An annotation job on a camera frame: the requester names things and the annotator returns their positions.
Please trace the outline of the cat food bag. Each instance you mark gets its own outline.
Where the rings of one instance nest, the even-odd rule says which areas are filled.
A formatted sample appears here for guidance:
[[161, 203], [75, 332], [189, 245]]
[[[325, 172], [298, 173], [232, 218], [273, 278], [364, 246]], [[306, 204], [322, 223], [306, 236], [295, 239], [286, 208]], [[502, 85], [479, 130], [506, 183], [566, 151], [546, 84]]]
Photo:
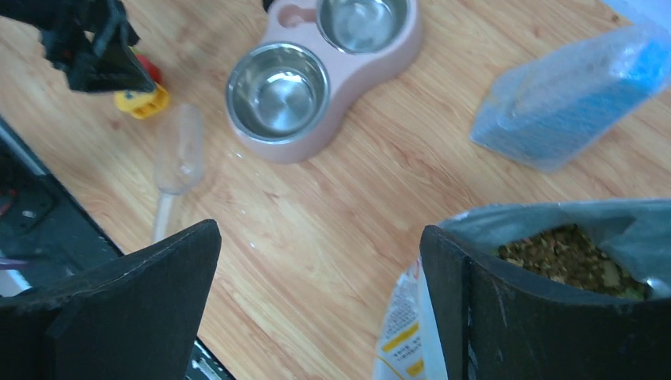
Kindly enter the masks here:
[[375, 379], [667, 379], [670, 202], [479, 207], [423, 230]]

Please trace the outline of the clear plastic food scoop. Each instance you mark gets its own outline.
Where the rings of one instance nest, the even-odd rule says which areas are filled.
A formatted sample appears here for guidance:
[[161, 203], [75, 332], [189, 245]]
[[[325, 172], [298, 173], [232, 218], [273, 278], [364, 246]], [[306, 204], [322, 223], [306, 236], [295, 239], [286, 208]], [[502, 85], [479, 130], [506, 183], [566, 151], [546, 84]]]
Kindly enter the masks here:
[[176, 201], [203, 179], [204, 172], [203, 114], [194, 104], [180, 104], [165, 115], [158, 129], [154, 183], [159, 196], [153, 243], [169, 235]]

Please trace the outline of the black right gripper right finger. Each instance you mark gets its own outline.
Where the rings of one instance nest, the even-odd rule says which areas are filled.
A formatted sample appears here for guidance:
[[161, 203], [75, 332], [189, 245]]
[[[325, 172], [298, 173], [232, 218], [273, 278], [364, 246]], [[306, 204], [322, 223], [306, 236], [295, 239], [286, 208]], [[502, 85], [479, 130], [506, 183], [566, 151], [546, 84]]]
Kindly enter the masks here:
[[427, 226], [419, 244], [451, 379], [667, 379], [670, 301], [546, 279]]

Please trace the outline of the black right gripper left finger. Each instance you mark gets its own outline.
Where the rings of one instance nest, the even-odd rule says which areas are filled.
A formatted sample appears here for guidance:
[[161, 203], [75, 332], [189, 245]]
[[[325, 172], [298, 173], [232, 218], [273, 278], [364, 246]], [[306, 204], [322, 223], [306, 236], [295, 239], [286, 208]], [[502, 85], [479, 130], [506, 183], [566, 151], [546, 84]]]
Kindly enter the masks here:
[[182, 379], [222, 237], [212, 219], [1, 300], [4, 379]]

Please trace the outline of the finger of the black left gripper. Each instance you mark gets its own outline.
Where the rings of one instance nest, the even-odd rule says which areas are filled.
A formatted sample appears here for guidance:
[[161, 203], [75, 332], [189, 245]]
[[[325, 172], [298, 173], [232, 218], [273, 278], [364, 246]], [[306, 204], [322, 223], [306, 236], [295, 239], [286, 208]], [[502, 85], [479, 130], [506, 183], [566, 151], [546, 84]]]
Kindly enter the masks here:
[[41, 31], [46, 60], [83, 93], [153, 92], [154, 80], [131, 50], [138, 42], [117, 0], [62, 1], [54, 24]]

